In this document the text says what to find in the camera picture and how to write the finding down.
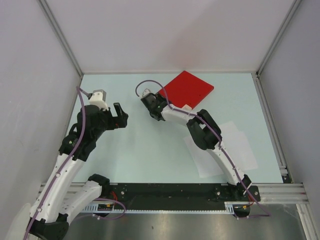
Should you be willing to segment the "red black folder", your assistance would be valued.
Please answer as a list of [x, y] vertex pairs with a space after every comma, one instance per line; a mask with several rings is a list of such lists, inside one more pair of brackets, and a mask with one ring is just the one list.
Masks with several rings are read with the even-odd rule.
[[191, 109], [194, 109], [214, 88], [213, 85], [187, 71], [181, 72], [164, 86], [170, 103], [179, 108], [188, 105]]

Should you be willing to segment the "white paper sheet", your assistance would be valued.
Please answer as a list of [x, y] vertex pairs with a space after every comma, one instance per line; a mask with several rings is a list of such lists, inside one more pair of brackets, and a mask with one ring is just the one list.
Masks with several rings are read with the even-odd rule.
[[187, 136], [183, 140], [196, 165], [200, 178], [204, 179], [223, 174], [214, 158], [207, 151], [197, 147], [191, 136]]
[[233, 163], [244, 172], [257, 169], [258, 163], [245, 133], [239, 131], [232, 121], [223, 123], [219, 127], [222, 132], [222, 143]]

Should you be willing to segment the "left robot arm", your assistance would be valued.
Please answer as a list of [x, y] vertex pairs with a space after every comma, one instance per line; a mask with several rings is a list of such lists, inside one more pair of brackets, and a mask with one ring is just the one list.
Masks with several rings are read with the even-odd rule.
[[110, 196], [108, 178], [93, 174], [75, 196], [64, 200], [73, 179], [96, 148], [100, 136], [125, 128], [129, 115], [114, 103], [116, 115], [105, 102], [82, 105], [58, 150], [55, 166], [33, 205], [24, 207], [10, 226], [7, 240], [26, 240], [33, 235], [42, 240], [62, 240], [76, 216], [92, 201]]

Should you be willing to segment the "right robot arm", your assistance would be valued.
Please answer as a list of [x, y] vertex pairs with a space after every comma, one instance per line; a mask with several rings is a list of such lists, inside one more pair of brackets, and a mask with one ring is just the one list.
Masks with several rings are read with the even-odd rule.
[[235, 200], [242, 201], [248, 196], [252, 181], [231, 160], [223, 144], [222, 131], [207, 110], [188, 112], [149, 89], [142, 93], [140, 100], [153, 119], [187, 127], [194, 144], [209, 153], [226, 176], [227, 183], [232, 186], [230, 194]]

